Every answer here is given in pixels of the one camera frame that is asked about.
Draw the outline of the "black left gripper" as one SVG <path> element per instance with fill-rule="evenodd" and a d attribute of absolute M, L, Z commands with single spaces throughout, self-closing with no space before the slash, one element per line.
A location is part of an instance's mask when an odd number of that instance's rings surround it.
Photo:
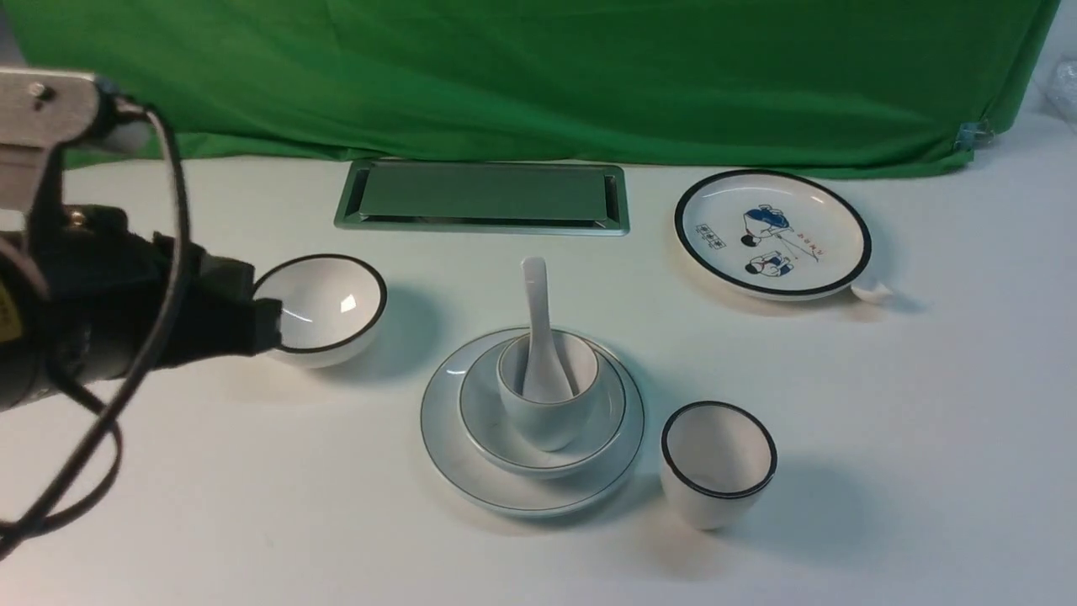
<path fill-rule="evenodd" d="M 135 356 L 159 314 L 172 268 L 172 238 L 128 234 L 126 239 L 135 260 L 146 271 L 126 296 L 126 338 Z M 253 357 L 281 344 L 281 300 L 254 295 L 253 265 L 212 256 L 199 245 L 188 249 L 188 290 L 152 369 L 227 356 Z"/>

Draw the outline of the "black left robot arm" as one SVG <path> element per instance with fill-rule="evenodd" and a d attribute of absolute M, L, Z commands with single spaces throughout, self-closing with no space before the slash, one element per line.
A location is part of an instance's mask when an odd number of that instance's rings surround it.
<path fill-rule="evenodd" d="M 123 379 L 157 320 L 172 271 L 173 239 L 128 229 L 122 210 L 84 207 L 86 222 L 24 256 L 3 231 L 3 410 L 57 394 L 48 364 L 82 385 Z M 188 246 L 191 280 L 152 369 L 253 357 L 282 342 L 284 306 L 257 298 L 254 268 Z"/>

